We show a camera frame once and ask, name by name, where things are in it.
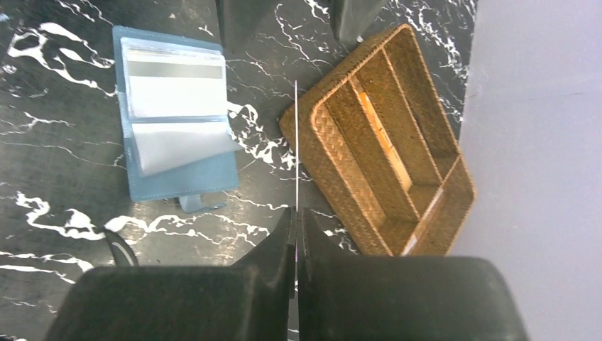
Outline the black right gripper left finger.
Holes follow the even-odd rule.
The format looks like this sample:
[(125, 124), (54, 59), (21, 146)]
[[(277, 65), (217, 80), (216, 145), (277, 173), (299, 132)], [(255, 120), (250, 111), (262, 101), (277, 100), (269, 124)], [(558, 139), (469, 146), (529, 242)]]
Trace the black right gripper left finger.
[(47, 340), (286, 340), (294, 212), (230, 266), (97, 267), (68, 292)]

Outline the silver cards in tray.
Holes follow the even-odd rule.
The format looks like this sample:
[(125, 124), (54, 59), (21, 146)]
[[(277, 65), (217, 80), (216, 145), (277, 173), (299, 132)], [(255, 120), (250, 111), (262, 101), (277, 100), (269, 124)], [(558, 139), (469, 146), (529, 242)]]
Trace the silver cards in tray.
[(411, 255), (413, 253), (414, 249), (417, 247), (417, 243), (419, 242), (422, 235), (425, 233), (427, 225), (432, 220), (432, 215), (434, 214), (434, 212), (437, 209), (439, 199), (441, 198), (443, 192), (444, 192), (444, 190), (442, 188), (438, 188), (434, 192), (434, 195), (432, 196), (432, 199), (429, 201), (428, 206), (426, 206), (425, 211), (423, 212), (422, 218), (419, 221), (415, 231), (412, 233), (412, 235), (410, 236), (410, 239), (408, 240), (407, 244), (405, 245), (405, 248), (401, 254), (402, 256)]

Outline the light blue card holder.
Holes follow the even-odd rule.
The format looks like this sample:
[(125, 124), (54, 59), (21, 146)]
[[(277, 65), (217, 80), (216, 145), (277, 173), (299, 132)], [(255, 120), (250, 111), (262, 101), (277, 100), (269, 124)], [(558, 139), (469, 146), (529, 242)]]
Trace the light blue card holder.
[(214, 210), (203, 195), (239, 184), (222, 47), (125, 26), (112, 38), (131, 199)]

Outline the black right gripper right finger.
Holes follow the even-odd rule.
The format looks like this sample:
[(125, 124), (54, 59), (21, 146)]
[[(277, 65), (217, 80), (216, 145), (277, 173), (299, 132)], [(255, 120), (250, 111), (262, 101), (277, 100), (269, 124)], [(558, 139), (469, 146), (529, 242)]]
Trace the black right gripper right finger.
[(497, 268), (466, 256), (356, 255), (297, 219), (301, 340), (527, 340)]

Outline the orange cards in tray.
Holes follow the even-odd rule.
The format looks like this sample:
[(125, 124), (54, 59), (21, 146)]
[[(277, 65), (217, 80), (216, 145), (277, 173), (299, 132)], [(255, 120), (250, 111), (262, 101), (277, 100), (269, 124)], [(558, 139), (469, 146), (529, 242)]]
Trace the orange cards in tray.
[(393, 146), (393, 143), (390, 140), (382, 121), (379, 119), (370, 97), (364, 90), (360, 90), (359, 99), (363, 109), (367, 113), (367, 117), (371, 126), (373, 126), (373, 130), (376, 133), (379, 144), (384, 148), (385, 154), (390, 159), (395, 173), (400, 177), (403, 188), (408, 191), (412, 186), (410, 175), (404, 163), (402, 162), (399, 153)]

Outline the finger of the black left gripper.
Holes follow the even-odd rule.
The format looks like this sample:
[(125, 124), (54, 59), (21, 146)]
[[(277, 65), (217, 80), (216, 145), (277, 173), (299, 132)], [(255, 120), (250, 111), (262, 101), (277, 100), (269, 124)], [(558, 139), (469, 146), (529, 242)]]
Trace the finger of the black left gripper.
[(276, 0), (216, 0), (221, 45), (237, 53), (246, 47), (263, 17), (278, 4)]
[(350, 43), (363, 34), (375, 21), (386, 0), (333, 0), (330, 1), (330, 24), (334, 37)]

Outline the woven brown divided tray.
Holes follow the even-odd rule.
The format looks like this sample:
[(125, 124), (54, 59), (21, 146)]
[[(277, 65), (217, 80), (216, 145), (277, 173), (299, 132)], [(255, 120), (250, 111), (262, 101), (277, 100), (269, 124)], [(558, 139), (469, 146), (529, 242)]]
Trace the woven brown divided tray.
[(476, 189), (411, 26), (362, 42), (279, 124), (362, 253), (451, 249)]

